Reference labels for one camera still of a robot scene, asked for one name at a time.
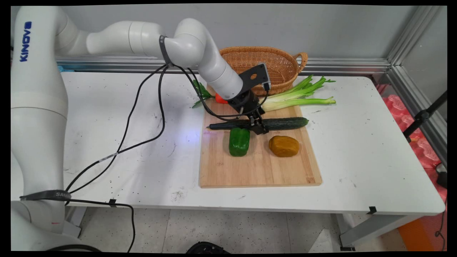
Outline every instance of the white table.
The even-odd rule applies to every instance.
[[[86,166],[117,150],[138,85],[147,74],[63,72],[62,76],[69,96],[66,186]],[[166,74],[162,136],[119,155],[104,175],[72,197],[116,199],[136,208],[345,214],[338,216],[345,246],[444,211],[443,201],[373,83],[365,77],[327,78],[336,82],[326,83],[314,97],[334,96],[337,104],[301,107],[310,120],[307,129],[323,179],[320,186],[200,188],[204,110],[190,108],[197,96],[184,75]],[[298,77],[295,84],[302,79]],[[154,75],[143,86],[124,148],[160,131],[158,80],[159,75]],[[96,176],[108,163],[87,171],[72,188]],[[20,195],[22,175],[11,154],[11,200]],[[376,207],[375,215],[351,229],[354,224],[347,214],[366,214],[370,206]]]

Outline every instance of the white robotic arm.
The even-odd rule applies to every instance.
[[[55,55],[140,54],[163,58],[200,76],[224,99],[238,95],[243,80],[219,54],[207,29],[182,20],[173,38],[161,26],[120,21],[97,33],[79,30],[56,6],[24,6],[16,18],[11,68],[11,151],[24,179],[24,195],[63,190],[63,153],[68,98]],[[59,235],[64,203],[11,202],[13,250],[47,250],[77,239]]]

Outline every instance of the red vegetable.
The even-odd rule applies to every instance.
[[[229,103],[226,100],[224,100],[219,94],[216,93],[216,102],[218,103]]]

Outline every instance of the tiled floor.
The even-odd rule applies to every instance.
[[[208,241],[230,253],[307,253],[325,230],[339,251],[338,225],[331,214],[245,211],[135,209],[136,238],[131,252],[185,253]],[[132,239],[130,209],[87,208],[80,239],[104,252],[125,252]],[[393,230],[358,252],[405,251]]]

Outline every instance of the wicker basket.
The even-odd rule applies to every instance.
[[[228,47],[220,50],[222,57],[238,74],[247,71],[260,62],[266,63],[271,80],[269,95],[282,93],[292,87],[292,83],[303,70],[308,61],[307,53],[291,56],[289,53],[273,47]],[[297,64],[297,57],[302,57],[302,63]],[[265,90],[256,85],[252,91],[258,96],[264,96]]]

